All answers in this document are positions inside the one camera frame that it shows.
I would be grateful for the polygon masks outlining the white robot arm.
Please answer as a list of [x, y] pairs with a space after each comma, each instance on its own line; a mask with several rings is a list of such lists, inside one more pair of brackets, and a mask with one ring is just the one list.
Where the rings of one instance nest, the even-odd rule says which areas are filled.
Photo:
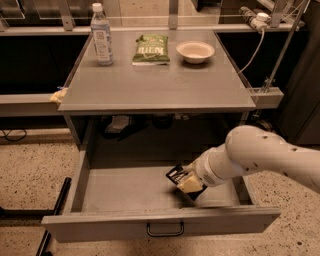
[[249, 125], [232, 129], [222, 145], [206, 150], [183, 171], [186, 176], [177, 187], [184, 193], [261, 171], [283, 174], [320, 192], [319, 150], [292, 145], [275, 133]]

